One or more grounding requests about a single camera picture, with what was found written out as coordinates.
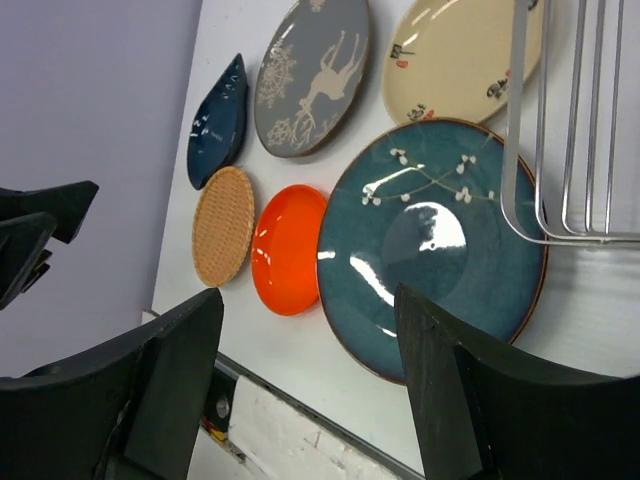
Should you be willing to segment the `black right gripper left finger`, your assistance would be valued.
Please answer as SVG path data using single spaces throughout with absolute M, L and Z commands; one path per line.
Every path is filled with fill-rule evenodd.
M 4 479 L 184 479 L 224 315 L 207 288 L 89 350 L 1 380 Z

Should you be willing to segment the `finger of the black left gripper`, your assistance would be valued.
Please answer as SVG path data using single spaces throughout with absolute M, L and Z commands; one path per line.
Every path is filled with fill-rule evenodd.
M 99 191 L 92 181 L 60 185 L 40 190 L 1 189 L 1 220 L 44 212 L 56 221 L 52 236 L 65 244 L 77 236 Z
M 55 228 L 45 212 L 1 222 L 1 309 L 23 292 Z

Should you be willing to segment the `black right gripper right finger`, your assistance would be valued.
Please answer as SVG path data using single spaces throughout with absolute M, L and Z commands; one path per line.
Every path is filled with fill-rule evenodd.
M 395 292 L 402 365 L 429 479 L 635 479 L 639 381 L 557 364 Z

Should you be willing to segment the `grey deer plate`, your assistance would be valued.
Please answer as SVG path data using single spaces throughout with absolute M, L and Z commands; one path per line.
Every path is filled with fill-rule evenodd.
M 254 120 L 273 156 L 309 155 L 331 138 L 357 95 L 372 33 L 366 0 L 297 1 L 260 65 Z

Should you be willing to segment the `large teal floral plate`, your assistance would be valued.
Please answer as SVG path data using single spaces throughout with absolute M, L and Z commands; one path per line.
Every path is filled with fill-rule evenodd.
M 500 136 L 471 122 L 419 121 L 373 140 L 337 181 L 317 244 L 319 295 L 338 341 L 375 375 L 405 380 L 399 284 L 505 342 L 531 317 L 548 250 L 525 163 L 516 179 L 524 233 L 503 216 L 503 148 Z

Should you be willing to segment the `cream plate with prints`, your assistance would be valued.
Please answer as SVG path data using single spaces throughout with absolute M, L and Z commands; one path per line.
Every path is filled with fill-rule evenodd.
M 390 41 L 382 73 L 398 124 L 433 117 L 482 123 L 508 100 L 514 3 L 416 1 Z

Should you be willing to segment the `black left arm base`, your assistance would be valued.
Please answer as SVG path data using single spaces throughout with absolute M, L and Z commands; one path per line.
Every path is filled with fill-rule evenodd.
M 220 445 L 228 442 L 237 379 L 238 376 L 228 368 L 215 366 L 200 418 L 201 428 Z

